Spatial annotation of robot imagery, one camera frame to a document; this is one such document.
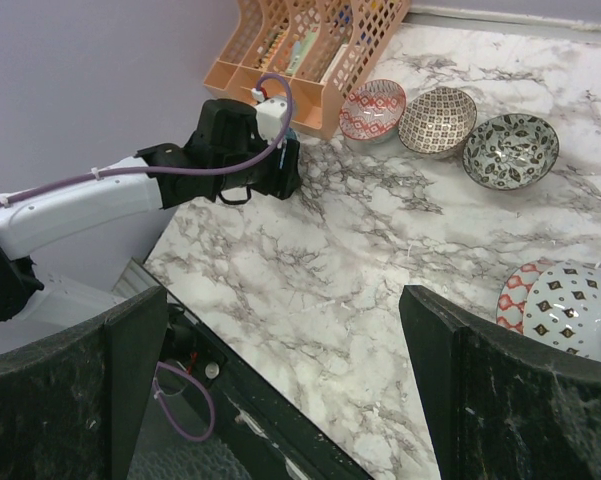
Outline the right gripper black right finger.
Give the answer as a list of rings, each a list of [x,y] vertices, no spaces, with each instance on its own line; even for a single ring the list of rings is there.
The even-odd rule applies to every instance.
[[[404,287],[399,312],[444,479],[601,479],[601,363]]]

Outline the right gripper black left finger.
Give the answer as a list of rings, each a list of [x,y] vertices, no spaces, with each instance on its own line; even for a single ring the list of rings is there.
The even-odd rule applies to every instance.
[[[0,479],[124,479],[168,321],[152,287],[0,355]]]

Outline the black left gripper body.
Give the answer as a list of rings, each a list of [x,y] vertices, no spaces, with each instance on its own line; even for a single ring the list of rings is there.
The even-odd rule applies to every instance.
[[[218,169],[239,165],[266,147],[258,133],[254,107],[236,100],[216,99],[203,104],[196,130],[183,152],[192,169]],[[300,142],[286,140],[282,148],[245,170],[216,176],[186,176],[182,179],[182,191],[193,198],[213,201],[223,191],[248,188],[285,200],[301,185],[299,158]]]

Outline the red quatrefoil pattern bowl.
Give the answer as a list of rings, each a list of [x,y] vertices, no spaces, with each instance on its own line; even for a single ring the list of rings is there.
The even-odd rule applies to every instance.
[[[523,315],[527,297],[540,275],[554,265],[538,259],[520,266],[504,284],[496,309],[496,323],[514,333],[523,333]]]

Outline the red diamond pattern bowl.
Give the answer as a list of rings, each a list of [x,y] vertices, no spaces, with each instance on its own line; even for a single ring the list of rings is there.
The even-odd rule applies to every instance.
[[[523,334],[601,362],[601,268],[568,260],[542,273],[526,299]]]

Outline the red zigzag pattern bowl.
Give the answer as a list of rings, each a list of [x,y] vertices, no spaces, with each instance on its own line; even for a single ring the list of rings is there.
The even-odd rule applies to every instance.
[[[389,79],[365,82],[352,91],[339,112],[339,128],[345,138],[379,144],[393,136],[405,111],[402,86]]]

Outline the brown flower pattern bowl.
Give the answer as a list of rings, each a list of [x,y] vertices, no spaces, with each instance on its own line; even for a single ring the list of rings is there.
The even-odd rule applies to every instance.
[[[477,121],[477,106],[463,90],[438,87],[410,101],[398,124],[404,147],[422,158],[455,154]]]

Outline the green leaf pattern bowl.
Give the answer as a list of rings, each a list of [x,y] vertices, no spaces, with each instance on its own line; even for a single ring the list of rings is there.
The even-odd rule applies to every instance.
[[[515,191],[543,179],[559,152],[558,134],[546,120],[509,113],[474,128],[464,146],[462,166],[484,188]]]

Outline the blue triangle pattern bowl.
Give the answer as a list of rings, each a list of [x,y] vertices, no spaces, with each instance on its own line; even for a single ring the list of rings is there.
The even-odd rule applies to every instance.
[[[295,141],[297,141],[298,137],[297,137],[297,134],[296,134],[295,130],[292,129],[292,128],[288,128],[286,130],[286,133],[285,133],[285,139],[286,140],[295,140]]]

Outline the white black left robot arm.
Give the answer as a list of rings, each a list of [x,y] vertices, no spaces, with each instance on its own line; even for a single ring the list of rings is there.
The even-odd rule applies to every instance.
[[[44,291],[31,255],[59,239],[196,198],[223,201],[233,189],[289,198],[301,184],[293,113],[293,102],[282,96],[256,106],[208,100],[182,147],[159,144],[88,174],[0,195],[0,323]]]

